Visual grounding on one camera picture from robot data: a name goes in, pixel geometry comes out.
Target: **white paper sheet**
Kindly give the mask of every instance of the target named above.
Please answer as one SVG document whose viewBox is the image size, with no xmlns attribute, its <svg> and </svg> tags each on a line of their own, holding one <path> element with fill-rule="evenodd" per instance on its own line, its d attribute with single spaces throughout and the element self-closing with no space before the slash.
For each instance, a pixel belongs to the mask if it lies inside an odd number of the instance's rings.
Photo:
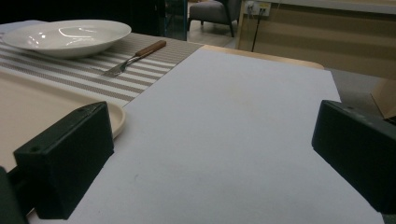
<svg viewBox="0 0 396 224">
<path fill-rule="evenodd" d="M 199 49 L 124 107 L 67 223 L 383 223 L 311 147 L 323 99 L 327 71 Z"/>
</svg>

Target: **electrical outlet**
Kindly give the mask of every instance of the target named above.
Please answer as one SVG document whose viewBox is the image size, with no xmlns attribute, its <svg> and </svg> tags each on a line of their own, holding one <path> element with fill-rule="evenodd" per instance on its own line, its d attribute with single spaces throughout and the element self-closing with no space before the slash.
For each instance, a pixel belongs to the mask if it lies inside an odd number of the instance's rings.
<svg viewBox="0 0 396 224">
<path fill-rule="evenodd" d="M 265 11 L 262 15 L 269 16 L 270 8 L 271 8 L 271 3 L 268 2 L 264 2 L 260 0 L 246 1 L 244 13 L 248 15 L 259 15 L 260 9 L 264 9 Z"/>
</svg>

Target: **chair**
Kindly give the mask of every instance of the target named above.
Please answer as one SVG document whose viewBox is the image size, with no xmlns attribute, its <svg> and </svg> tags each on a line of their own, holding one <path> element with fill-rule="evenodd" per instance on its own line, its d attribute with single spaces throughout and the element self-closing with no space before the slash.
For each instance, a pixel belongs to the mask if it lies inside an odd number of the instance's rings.
<svg viewBox="0 0 396 224">
<path fill-rule="evenodd" d="M 187 31 L 190 30 L 191 21 L 201 21 L 201 25 L 209 21 L 229 25 L 233 37 L 232 22 L 239 22 L 241 3 L 242 0 L 208 0 L 193 4 L 190 6 Z"/>
</svg>

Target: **striped placemat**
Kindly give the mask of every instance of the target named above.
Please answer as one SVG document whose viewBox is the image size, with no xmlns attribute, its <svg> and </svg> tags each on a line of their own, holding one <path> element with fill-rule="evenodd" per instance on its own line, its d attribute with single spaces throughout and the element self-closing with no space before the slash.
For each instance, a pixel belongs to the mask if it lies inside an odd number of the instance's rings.
<svg viewBox="0 0 396 224">
<path fill-rule="evenodd" d="M 166 41 L 163 49 L 132 63 L 117 77 L 102 76 L 101 70 L 124 62 L 161 39 Z M 100 54 L 63 60 L 12 48 L 0 40 L 0 70 L 124 106 L 201 46 L 165 37 L 129 34 Z"/>
</svg>

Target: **white plate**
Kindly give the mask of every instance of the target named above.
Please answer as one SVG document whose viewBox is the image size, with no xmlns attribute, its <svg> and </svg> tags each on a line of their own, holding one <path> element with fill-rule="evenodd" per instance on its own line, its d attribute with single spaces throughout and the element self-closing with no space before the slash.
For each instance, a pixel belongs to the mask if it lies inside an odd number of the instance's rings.
<svg viewBox="0 0 396 224">
<path fill-rule="evenodd" d="M 108 49 L 129 33 L 131 27 L 117 21 L 55 21 L 10 31 L 3 41 L 56 58 L 82 58 Z"/>
</svg>

